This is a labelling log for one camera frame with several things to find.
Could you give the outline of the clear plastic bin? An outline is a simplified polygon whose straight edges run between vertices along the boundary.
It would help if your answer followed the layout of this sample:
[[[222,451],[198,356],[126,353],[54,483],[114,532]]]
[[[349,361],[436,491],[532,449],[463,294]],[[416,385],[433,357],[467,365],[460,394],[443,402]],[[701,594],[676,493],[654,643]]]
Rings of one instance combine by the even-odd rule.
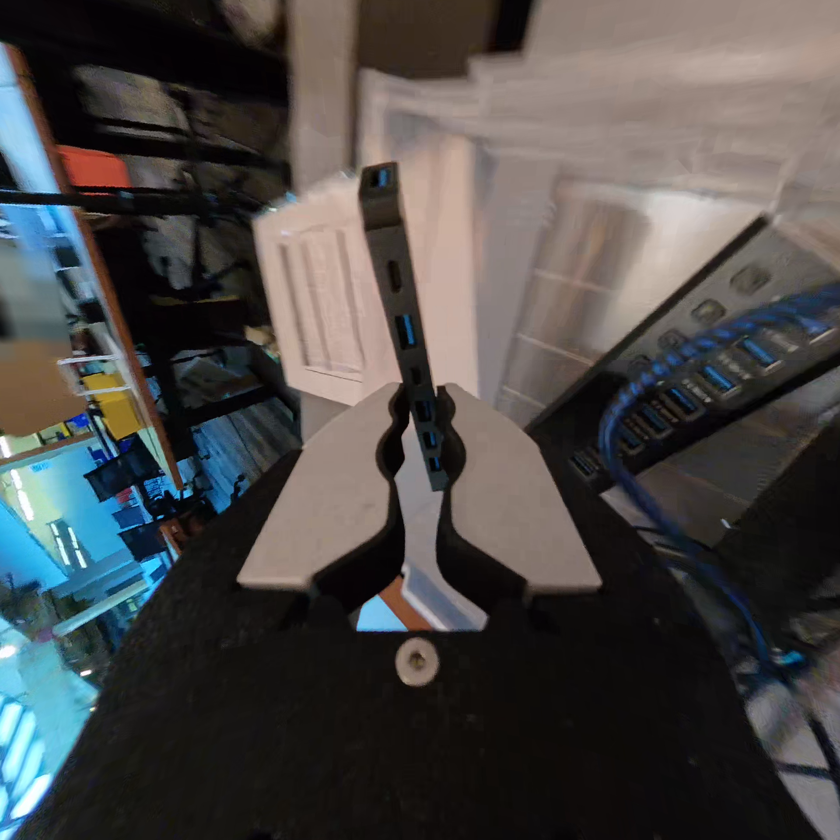
[[[255,224],[304,435],[397,377],[361,168],[396,161],[434,381],[520,425],[762,213],[838,205],[838,2],[289,2],[297,194]]]

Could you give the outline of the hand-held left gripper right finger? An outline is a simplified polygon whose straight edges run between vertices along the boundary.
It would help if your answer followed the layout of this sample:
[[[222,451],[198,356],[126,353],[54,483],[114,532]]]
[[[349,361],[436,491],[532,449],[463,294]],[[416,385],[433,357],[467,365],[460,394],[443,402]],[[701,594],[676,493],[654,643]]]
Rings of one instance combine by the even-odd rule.
[[[446,583],[465,598],[598,592],[602,577],[536,443],[457,384],[439,388],[437,408]]]

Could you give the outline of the black usb hub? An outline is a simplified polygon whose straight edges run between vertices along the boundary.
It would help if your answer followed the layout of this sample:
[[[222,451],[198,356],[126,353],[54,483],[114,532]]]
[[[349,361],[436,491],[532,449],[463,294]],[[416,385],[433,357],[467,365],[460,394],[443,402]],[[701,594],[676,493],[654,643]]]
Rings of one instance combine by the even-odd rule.
[[[601,493],[602,415],[614,460],[638,475],[790,394],[838,375],[838,258],[759,217],[620,339],[529,432],[549,469]]]

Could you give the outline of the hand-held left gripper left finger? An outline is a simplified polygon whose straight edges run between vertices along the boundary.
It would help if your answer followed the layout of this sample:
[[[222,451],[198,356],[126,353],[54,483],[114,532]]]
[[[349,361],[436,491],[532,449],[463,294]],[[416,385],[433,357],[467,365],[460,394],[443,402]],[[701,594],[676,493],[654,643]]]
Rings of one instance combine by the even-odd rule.
[[[405,552],[396,488],[404,431],[404,388],[392,382],[310,437],[237,582],[308,594],[386,588]]]

